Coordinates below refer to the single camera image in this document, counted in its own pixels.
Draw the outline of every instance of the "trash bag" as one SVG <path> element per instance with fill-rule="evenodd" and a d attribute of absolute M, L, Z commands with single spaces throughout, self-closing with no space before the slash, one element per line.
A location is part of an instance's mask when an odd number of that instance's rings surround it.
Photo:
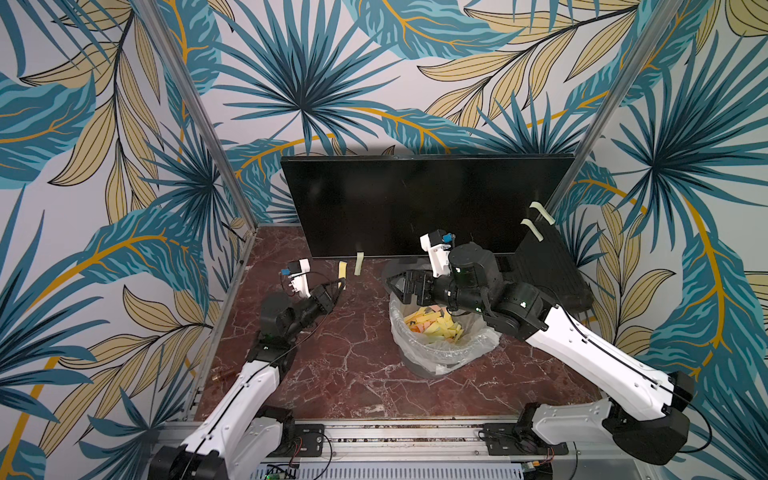
<path fill-rule="evenodd" d="M 419 307 L 415 300 L 410 305 L 403 305 L 392 294 L 389 298 L 389 321 L 392 323 L 392 336 L 400 348 L 405 365 L 416 375 L 436 378 L 463 367 L 472 360 L 492 351 L 498 346 L 501 333 L 492 329 L 479 313 L 456 316 L 453 321 L 460 323 L 464 335 L 456 343 L 438 340 L 428 343 L 427 335 L 412 332 L 405 322 L 405 317 Z"/>

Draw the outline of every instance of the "paper scrap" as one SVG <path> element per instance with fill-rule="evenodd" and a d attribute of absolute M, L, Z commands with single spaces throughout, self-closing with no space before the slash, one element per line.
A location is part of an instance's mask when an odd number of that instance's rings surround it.
<path fill-rule="evenodd" d="M 357 253 L 357 263 L 355 263 L 355 276 L 360 276 L 360 272 L 362 272 L 362 257 L 365 254 L 363 252 Z"/>

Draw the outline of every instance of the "metal pole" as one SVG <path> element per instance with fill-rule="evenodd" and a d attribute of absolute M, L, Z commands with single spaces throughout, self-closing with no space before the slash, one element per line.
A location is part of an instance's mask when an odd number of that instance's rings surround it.
<path fill-rule="evenodd" d="M 257 222 L 253 218 L 248 201 L 243 196 L 243 191 L 235 179 L 232 165 L 230 165 L 227 159 L 227 153 L 221 146 L 218 135 L 216 135 L 214 124 L 205 112 L 203 102 L 200 99 L 200 95 L 197 94 L 197 89 L 192 82 L 190 72 L 187 70 L 187 66 L 184 64 L 178 48 L 176 48 L 175 40 L 170 35 L 170 28 L 165 23 L 157 3 L 155 3 L 155 0 L 135 0 L 134 7 L 147 27 L 149 38 L 160 53 L 164 67 L 168 69 L 170 77 L 173 78 L 181 100 L 186 104 L 190 117 L 195 123 L 195 128 L 203 137 L 203 142 L 206 144 L 210 156 L 214 159 L 214 163 L 219 169 L 221 180 L 230 189 L 235 206 L 240 211 L 240 215 L 245 220 L 248 228 L 255 230 Z"/>
<path fill-rule="evenodd" d="M 624 100 L 624 96 L 634 83 L 634 79 L 643 70 L 645 62 L 650 57 L 656 44 L 661 40 L 661 35 L 667 30 L 667 26 L 674 20 L 674 16 L 682 4 L 683 0 L 659 0 L 653 13 L 650 14 L 648 24 L 640 33 L 637 44 L 629 51 L 624 68 L 619 71 L 611 91 L 594 114 L 594 120 L 589 125 L 587 133 L 584 134 L 584 138 L 581 139 L 578 147 L 576 147 L 576 153 L 574 154 L 576 160 L 574 160 L 571 168 L 568 169 L 563 180 L 549 198 L 547 211 L 554 212 L 557 210 L 558 204 L 565 197 L 576 175 L 584 166 L 584 162 L 587 161 L 587 157 L 592 152 L 595 142 L 600 138 L 606 123 L 611 119 L 616 109 L 619 108 L 621 101 Z"/>

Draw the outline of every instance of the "metal frame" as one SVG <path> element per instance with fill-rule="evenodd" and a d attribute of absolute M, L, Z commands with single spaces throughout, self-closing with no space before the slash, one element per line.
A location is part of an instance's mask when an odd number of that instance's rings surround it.
<path fill-rule="evenodd" d="M 576 175 L 584 166 L 584 162 L 587 161 L 587 157 L 592 152 L 595 142 L 600 138 L 605 125 L 618 109 L 621 101 L 624 100 L 624 96 L 629 91 L 635 78 L 640 74 L 645 62 L 656 47 L 656 43 L 661 40 L 661 35 L 664 34 L 664 31 L 667 29 L 670 22 L 674 20 L 674 16 L 677 14 L 677 10 L 682 4 L 683 0 L 659 0 L 657 3 L 656 8 L 648 19 L 645 29 L 640 33 L 640 36 L 637 39 L 637 45 L 635 45 L 635 47 L 627 54 L 624 67 L 619 70 L 608 95 L 600 104 L 600 107 L 598 107 L 598 111 L 594 114 L 594 119 L 587 128 L 587 133 L 584 134 L 584 138 L 578 143 L 574 154 L 576 160 L 574 160 L 574 163 L 571 165 L 571 168 L 568 169 L 568 172 L 566 172 L 558 187 L 554 189 L 554 193 L 549 197 L 549 201 L 547 202 L 548 212 L 556 211 L 557 206 L 565 197 L 565 194 L 571 187 Z"/>
<path fill-rule="evenodd" d="M 170 36 L 170 29 L 163 19 L 157 3 L 155 0 L 135 0 L 133 4 L 139 17 L 144 22 L 144 26 L 147 27 L 147 34 L 160 54 L 164 67 L 167 68 L 170 77 L 173 78 L 181 100 L 186 104 L 190 117 L 195 123 L 195 128 L 200 132 L 200 136 L 203 138 L 210 156 L 214 159 L 214 163 L 221 174 L 221 180 L 230 189 L 235 206 L 248 225 L 248 229 L 255 230 L 258 223 L 253 217 L 250 206 L 243 196 L 243 191 L 235 179 L 232 165 L 227 159 L 227 153 L 224 151 L 218 135 L 216 135 L 214 124 L 210 121 L 203 107 L 203 102 L 197 93 L 190 72 L 187 70 L 187 66 L 184 64 L 184 60 L 176 48 L 175 40 Z"/>
<path fill-rule="evenodd" d="M 321 419 L 298 420 L 296 423 L 324 424 L 326 435 L 333 441 L 333 462 L 338 462 L 339 465 L 364 466 L 388 462 L 395 466 L 402 462 L 430 462 L 434 463 L 433 466 L 446 466 L 457 462 L 471 462 L 482 466 L 497 465 L 499 462 L 541 460 L 540 455 L 488 455 L 485 443 L 478 437 L 482 425 L 516 420 L 516 415 L 496 415 L 425 419 Z M 200 422 L 167 423 L 160 431 L 155 448 L 158 449 L 161 445 L 179 446 L 199 425 Z M 572 472 L 578 451 L 579 465 L 586 466 L 583 462 L 600 460 L 631 461 L 643 480 L 663 478 L 660 467 L 639 462 L 612 443 L 580 442 L 574 446 L 569 442 L 568 449 L 567 455 L 557 457 L 566 475 Z M 307 467 L 316 468 L 328 462 L 326 453 L 328 452 L 324 449 L 323 456 L 301 458 L 300 462 Z M 267 463 L 284 463 L 288 460 L 269 458 Z"/>
<path fill-rule="evenodd" d="M 243 275 L 248 267 L 248 257 L 250 251 L 253 249 L 253 243 L 256 242 L 256 235 L 247 234 L 245 245 L 243 246 L 243 255 L 240 257 L 240 265 L 237 267 L 234 277 L 232 278 L 232 284 L 230 285 L 230 291 L 227 292 L 227 298 L 221 307 L 221 315 L 216 321 L 214 331 L 210 334 L 210 346 L 208 347 L 208 354 L 205 356 L 205 360 L 200 364 L 198 374 L 195 377 L 194 384 L 190 391 L 189 398 L 184 403 L 184 410 L 182 410 L 181 418 L 184 420 L 193 419 L 195 412 L 197 411 L 197 404 L 200 402 L 200 397 L 203 395 L 203 388 L 205 387 L 205 381 L 210 371 L 210 366 L 214 362 L 216 356 L 216 350 L 221 340 L 221 335 L 224 331 L 224 326 L 227 324 L 227 319 L 230 317 L 230 311 L 232 305 L 235 303 L 235 297 L 240 289 L 240 283 L 243 281 Z"/>

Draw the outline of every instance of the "yellow paper strip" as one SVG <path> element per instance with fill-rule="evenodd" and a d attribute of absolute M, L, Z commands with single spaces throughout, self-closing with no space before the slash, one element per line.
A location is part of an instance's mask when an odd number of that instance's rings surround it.
<path fill-rule="evenodd" d="M 346 262 L 339 262 L 339 278 L 346 278 Z"/>

